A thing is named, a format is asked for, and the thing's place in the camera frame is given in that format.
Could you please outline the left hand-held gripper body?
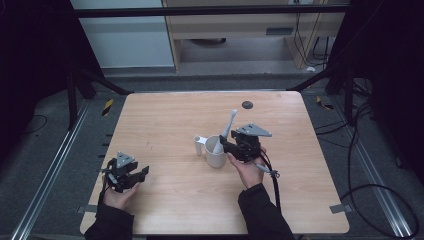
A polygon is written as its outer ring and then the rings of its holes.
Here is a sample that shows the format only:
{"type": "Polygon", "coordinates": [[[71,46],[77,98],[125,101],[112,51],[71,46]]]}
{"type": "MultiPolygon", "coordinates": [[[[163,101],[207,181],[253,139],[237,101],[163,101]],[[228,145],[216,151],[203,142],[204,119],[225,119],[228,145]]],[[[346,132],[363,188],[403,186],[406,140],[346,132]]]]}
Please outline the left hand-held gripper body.
{"type": "Polygon", "coordinates": [[[117,192],[122,193],[134,186],[132,185],[132,171],[127,170],[127,165],[132,162],[136,162],[134,157],[118,151],[117,156],[112,158],[107,166],[101,170],[107,183],[117,192]]]}

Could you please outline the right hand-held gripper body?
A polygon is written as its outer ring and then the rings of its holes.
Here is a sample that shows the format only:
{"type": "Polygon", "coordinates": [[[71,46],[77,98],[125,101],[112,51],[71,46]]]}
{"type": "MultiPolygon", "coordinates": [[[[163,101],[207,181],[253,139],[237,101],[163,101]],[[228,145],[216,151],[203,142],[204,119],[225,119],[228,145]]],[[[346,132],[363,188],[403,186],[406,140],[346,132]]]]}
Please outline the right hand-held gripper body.
{"type": "Polygon", "coordinates": [[[237,153],[233,156],[243,162],[252,161],[261,155],[260,137],[272,136],[271,132],[254,123],[238,127],[235,131],[239,133],[239,142],[235,142],[237,153]]]}

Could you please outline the white electric toothbrush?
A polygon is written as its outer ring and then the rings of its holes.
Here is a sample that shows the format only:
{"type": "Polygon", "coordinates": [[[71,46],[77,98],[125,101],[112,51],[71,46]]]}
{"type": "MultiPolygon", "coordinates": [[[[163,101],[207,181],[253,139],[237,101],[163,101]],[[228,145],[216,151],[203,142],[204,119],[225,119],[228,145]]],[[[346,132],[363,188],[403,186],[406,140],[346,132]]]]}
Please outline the white electric toothbrush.
{"type": "MultiPolygon", "coordinates": [[[[236,109],[233,109],[231,111],[230,119],[229,119],[226,127],[224,128],[224,130],[221,132],[220,136],[223,136],[224,138],[226,138],[228,136],[229,131],[231,129],[231,126],[232,126],[232,123],[233,123],[233,120],[234,120],[236,114],[237,114],[237,110],[236,109]]],[[[213,153],[214,154],[220,154],[222,152],[223,152],[223,145],[221,144],[220,140],[217,140],[217,142],[215,144],[215,147],[213,149],[213,153]]]]}

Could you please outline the white cup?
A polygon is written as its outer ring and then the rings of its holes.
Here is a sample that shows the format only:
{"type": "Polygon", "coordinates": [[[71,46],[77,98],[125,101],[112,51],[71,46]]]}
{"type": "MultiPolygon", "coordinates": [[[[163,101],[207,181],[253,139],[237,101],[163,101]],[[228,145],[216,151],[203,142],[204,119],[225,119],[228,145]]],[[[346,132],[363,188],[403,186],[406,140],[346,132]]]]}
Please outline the white cup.
{"type": "Polygon", "coordinates": [[[195,136],[193,141],[196,154],[205,156],[210,167],[221,168],[226,164],[227,155],[224,153],[220,138],[217,135],[210,137],[195,136]]]}

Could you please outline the person's left hand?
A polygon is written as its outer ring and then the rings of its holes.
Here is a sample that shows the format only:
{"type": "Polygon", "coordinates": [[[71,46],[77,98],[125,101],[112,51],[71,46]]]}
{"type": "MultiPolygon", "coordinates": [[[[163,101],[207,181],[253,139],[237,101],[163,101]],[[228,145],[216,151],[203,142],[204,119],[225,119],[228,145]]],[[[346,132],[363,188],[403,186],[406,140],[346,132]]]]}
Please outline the person's left hand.
{"type": "Polygon", "coordinates": [[[125,210],[130,200],[136,195],[140,184],[136,183],[132,188],[125,192],[117,192],[112,187],[107,187],[103,194],[101,202],[109,207],[125,210]]]}

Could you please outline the person's right hand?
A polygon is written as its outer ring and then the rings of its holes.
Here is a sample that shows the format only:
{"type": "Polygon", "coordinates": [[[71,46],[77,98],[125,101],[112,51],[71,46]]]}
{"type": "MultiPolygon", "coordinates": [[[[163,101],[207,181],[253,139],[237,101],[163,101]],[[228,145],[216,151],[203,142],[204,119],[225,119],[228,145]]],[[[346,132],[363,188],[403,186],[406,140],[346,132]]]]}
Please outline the person's right hand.
{"type": "Polygon", "coordinates": [[[263,182],[264,171],[258,165],[265,166],[261,157],[244,163],[236,159],[231,153],[227,154],[230,163],[236,168],[245,189],[249,189],[263,182]]]}

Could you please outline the yellow black striped tape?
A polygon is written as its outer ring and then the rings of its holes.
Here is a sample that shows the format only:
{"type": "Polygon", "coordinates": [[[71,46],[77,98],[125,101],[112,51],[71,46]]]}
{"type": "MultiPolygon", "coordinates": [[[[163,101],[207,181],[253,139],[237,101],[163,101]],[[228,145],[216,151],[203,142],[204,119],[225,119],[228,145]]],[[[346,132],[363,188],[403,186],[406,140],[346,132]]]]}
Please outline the yellow black striped tape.
{"type": "Polygon", "coordinates": [[[108,100],[106,101],[105,106],[104,106],[104,108],[103,108],[103,110],[102,110],[101,116],[107,116],[107,115],[108,115],[108,113],[109,113],[109,111],[110,111],[110,109],[111,109],[111,106],[112,106],[113,102],[114,102],[114,100],[113,100],[113,99],[108,99],[108,100]]]}
{"type": "Polygon", "coordinates": [[[333,110],[332,104],[325,103],[320,96],[316,96],[316,103],[326,110],[333,110]]]}

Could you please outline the black metal stand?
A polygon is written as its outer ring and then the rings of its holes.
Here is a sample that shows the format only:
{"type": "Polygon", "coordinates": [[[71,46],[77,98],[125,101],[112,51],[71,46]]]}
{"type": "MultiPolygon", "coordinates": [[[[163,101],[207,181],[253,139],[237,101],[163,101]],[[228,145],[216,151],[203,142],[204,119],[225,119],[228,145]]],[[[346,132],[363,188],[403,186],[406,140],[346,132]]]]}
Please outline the black metal stand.
{"type": "Polygon", "coordinates": [[[76,91],[79,90],[84,99],[93,99],[96,96],[96,91],[91,85],[92,81],[99,83],[100,85],[106,87],[109,90],[112,90],[119,95],[131,94],[131,91],[125,90],[107,81],[105,77],[100,76],[99,74],[93,73],[83,68],[71,67],[68,70],[66,77],[69,109],[69,130],[74,128],[78,119],[76,91]]]}
{"type": "Polygon", "coordinates": [[[353,68],[350,65],[332,65],[327,67],[320,73],[315,74],[308,80],[288,88],[288,91],[301,92],[307,87],[317,83],[318,81],[328,78],[329,82],[325,87],[325,92],[329,95],[338,94],[341,89],[344,89],[344,117],[349,125],[352,125],[353,120],[353,85],[354,76],[353,68]]]}

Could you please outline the light wooden desk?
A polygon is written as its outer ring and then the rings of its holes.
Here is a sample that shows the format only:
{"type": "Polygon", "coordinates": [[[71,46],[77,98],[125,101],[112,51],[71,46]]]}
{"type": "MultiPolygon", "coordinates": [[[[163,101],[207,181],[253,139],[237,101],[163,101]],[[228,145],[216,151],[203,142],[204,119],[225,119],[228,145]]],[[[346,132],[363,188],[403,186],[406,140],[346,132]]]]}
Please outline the light wooden desk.
{"type": "MultiPolygon", "coordinates": [[[[165,7],[344,4],[349,0],[161,0],[165,7]]],[[[319,38],[335,37],[345,14],[291,13],[168,16],[166,23],[176,63],[188,39],[282,37],[297,68],[312,63],[309,55],[319,38]]]]}

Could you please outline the white cabinet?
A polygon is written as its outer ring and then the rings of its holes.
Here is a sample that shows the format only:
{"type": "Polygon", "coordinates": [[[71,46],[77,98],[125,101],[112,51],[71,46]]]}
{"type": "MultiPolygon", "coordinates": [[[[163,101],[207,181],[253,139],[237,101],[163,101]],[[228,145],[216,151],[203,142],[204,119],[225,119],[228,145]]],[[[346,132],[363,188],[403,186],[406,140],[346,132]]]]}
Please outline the white cabinet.
{"type": "MultiPolygon", "coordinates": [[[[162,7],[161,0],[71,0],[75,10],[162,7]]],[[[165,18],[81,18],[103,69],[173,67],[165,18]]]]}

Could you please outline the dark curtain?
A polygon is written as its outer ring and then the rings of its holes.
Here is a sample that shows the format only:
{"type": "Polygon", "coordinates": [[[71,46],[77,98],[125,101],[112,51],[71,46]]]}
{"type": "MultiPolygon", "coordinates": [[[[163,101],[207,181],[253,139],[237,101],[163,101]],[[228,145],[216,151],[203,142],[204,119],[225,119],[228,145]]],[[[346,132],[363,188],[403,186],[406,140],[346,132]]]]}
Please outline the dark curtain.
{"type": "Polygon", "coordinates": [[[350,0],[332,54],[372,83],[372,105],[424,184],[424,0],[350,0]]]}
{"type": "Polygon", "coordinates": [[[0,166],[37,103],[67,88],[67,69],[103,73],[70,0],[0,0],[0,166]]]}

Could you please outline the aluminium floor rail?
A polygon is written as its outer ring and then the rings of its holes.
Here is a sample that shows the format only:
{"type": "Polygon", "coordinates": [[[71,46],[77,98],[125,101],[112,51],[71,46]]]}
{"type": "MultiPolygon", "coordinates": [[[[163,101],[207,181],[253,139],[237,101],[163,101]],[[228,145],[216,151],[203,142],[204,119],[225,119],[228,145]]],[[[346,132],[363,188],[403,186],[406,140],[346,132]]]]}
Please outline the aluminium floor rail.
{"type": "Polygon", "coordinates": [[[69,154],[70,149],[84,123],[90,108],[91,100],[83,100],[77,112],[77,119],[74,125],[66,132],[52,162],[49,165],[35,195],[33,196],[25,214],[14,229],[10,240],[27,240],[30,232],[46,202],[46,199],[61,171],[61,168],[69,154]]]}
{"type": "Polygon", "coordinates": [[[349,198],[352,204],[352,207],[355,209],[358,216],[371,228],[379,232],[381,235],[390,237],[396,240],[415,240],[416,234],[419,230],[419,221],[414,220],[415,228],[412,229],[405,216],[401,212],[401,208],[397,203],[397,199],[400,199],[397,192],[389,188],[381,175],[378,173],[375,165],[372,163],[371,158],[359,137],[359,131],[357,128],[358,120],[362,110],[366,110],[367,106],[362,105],[354,113],[353,118],[354,122],[352,125],[349,125],[347,120],[344,117],[343,103],[342,100],[338,97],[331,97],[335,111],[340,116],[341,120],[344,121],[344,128],[347,131],[348,136],[351,138],[349,147],[348,147],[348,170],[347,170],[347,183],[348,183],[348,192],[346,193],[346,198],[349,198]],[[367,177],[368,183],[362,184],[359,186],[352,185],[352,155],[355,154],[356,160],[362,167],[365,176],[367,177]],[[386,220],[391,228],[390,232],[385,232],[383,229],[379,228],[376,224],[372,223],[368,219],[364,212],[359,209],[357,201],[354,198],[354,194],[358,191],[371,189],[379,203],[381,210],[384,213],[386,220]]]}

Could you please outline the black horizontal frame bar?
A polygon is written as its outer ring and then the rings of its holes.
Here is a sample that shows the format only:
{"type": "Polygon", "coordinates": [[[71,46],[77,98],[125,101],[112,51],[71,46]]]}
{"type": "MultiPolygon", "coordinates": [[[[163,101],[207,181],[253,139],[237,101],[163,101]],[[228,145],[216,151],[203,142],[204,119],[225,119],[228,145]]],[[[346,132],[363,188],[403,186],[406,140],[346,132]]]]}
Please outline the black horizontal frame bar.
{"type": "Polygon", "coordinates": [[[199,6],[122,9],[77,9],[72,15],[78,18],[107,17],[156,17],[156,16],[202,16],[244,14],[291,14],[291,13],[339,13],[346,12],[350,4],[309,5],[246,5],[246,6],[199,6]]]}

